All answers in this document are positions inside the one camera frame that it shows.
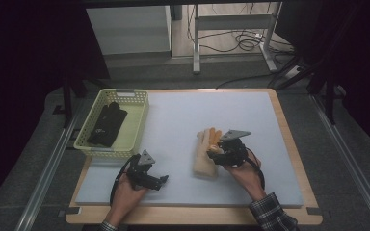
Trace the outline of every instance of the plastic basket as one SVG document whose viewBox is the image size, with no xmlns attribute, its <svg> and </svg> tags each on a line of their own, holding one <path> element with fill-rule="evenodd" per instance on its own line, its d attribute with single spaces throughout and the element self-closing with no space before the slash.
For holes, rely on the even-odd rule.
<svg viewBox="0 0 370 231">
<path fill-rule="evenodd" d="M 119 106 L 128 112 L 115 142 L 111 147 L 87 142 L 101 109 L 104 105 L 109 105 L 112 102 L 119 103 Z M 95 98 L 89 115 L 74 142 L 74 148 L 94 157 L 127 159 L 137 154 L 143 136 L 148 108 L 148 93 L 146 90 L 101 90 Z"/>
</svg>

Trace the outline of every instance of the gray carpet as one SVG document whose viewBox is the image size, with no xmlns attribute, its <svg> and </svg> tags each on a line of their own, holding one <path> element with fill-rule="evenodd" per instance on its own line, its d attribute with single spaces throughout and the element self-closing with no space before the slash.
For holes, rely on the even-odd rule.
<svg viewBox="0 0 370 231">
<path fill-rule="evenodd" d="M 132 64 L 111 66 L 112 80 L 105 83 L 119 89 L 203 89 L 237 78 L 269 74 L 263 60 L 202 61 L 201 74 L 192 74 L 192 64 Z M 223 85 L 223 88 L 266 88 L 270 77 L 252 77 Z M 280 90 L 279 101 L 299 149 L 308 179 L 314 190 L 324 221 L 319 226 L 302 226 L 301 230 L 370 230 L 370 210 L 359 193 L 351 174 L 346 169 L 316 108 L 306 94 L 307 80 Z M 85 82 L 90 93 L 84 100 L 83 112 L 76 128 L 84 122 L 93 100 L 100 90 Z M 0 230 L 14 230 L 29 197 L 37 184 L 41 171 L 63 131 L 64 118 L 53 115 L 62 105 L 61 90 L 50 93 L 45 111 L 34 135 L 30 138 L 17 164 L 0 189 Z M 335 103 L 337 127 L 370 180 L 370 139 L 342 108 Z M 62 215 L 77 183 L 85 156 L 67 149 L 43 200 L 32 230 L 82 230 L 83 225 L 72 225 Z M 249 227 L 194 227 L 194 230 L 249 230 Z M 180 230 L 180 227 L 136 226 L 131 230 Z"/>
</svg>

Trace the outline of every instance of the sleeve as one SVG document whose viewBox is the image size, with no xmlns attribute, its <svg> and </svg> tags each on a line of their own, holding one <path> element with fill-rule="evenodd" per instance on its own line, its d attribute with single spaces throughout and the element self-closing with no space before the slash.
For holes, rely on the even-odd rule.
<svg viewBox="0 0 370 231">
<path fill-rule="evenodd" d="M 109 224 L 107 221 L 103 221 L 98 228 L 98 231 L 119 231 L 117 227 Z"/>
<path fill-rule="evenodd" d="M 298 230 L 297 220 L 289 217 L 283 211 L 274 193 L 268 194 L 261 200 L 254 201 L 249 205 L 249 209 L 257 223 L 265 231 Z"/>
</svg>

